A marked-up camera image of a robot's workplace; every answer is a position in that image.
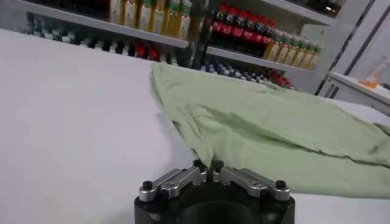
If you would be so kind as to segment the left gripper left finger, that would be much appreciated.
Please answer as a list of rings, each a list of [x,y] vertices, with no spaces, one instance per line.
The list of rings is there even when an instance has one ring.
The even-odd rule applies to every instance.
[[[159,195],[168,199],[176,198],[180,191],[190,183],[203,183],[207,180],[208,168],[197,159],[186,169],[172,169],[154,181],[147,180],[139,188],[138,198],[142,202],[152,202]]]

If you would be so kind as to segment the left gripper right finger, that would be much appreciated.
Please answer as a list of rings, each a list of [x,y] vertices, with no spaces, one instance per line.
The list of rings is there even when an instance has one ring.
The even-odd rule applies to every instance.
[[[238,187],[251,197],[269,197],[277,201],[290,199],[290,188],[283,180],[273,181],[247,168],[225,166],[222,161],[212,161],[211,171],[213,182]]]

